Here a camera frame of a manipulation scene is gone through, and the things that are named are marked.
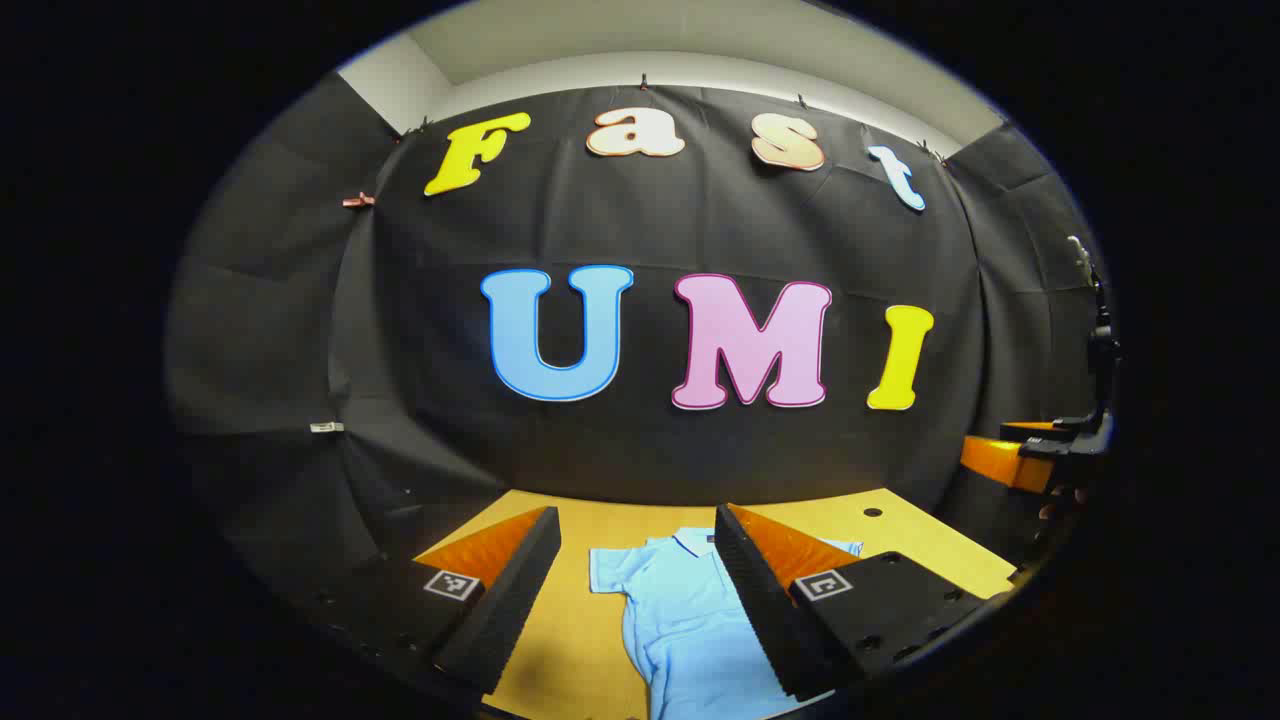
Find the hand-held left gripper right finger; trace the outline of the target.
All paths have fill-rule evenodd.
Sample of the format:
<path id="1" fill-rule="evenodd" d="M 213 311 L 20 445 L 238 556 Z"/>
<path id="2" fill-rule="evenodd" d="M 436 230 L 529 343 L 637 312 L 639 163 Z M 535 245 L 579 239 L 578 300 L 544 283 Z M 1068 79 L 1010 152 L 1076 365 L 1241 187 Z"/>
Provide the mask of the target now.
<path id="1" fill-rule="evenodd" d="M 856 557 L 735 503 L 716 507 L 714 536 L 795 700 L 883 685 L 1007 597 L 974 594 L 897 550 Z"/>

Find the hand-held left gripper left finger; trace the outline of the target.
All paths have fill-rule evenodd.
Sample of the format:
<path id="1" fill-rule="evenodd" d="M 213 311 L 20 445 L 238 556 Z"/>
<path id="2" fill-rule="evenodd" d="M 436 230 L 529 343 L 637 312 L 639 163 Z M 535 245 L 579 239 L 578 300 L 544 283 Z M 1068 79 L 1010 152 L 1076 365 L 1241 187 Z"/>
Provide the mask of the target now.
<path id="1" fill-rule="evenodd" d="M 303 615 L 364 661 L 445 701 L 495 691 L 561 550 L 540 506 L 415 559 L 371 559 L 301 596 Z"/>

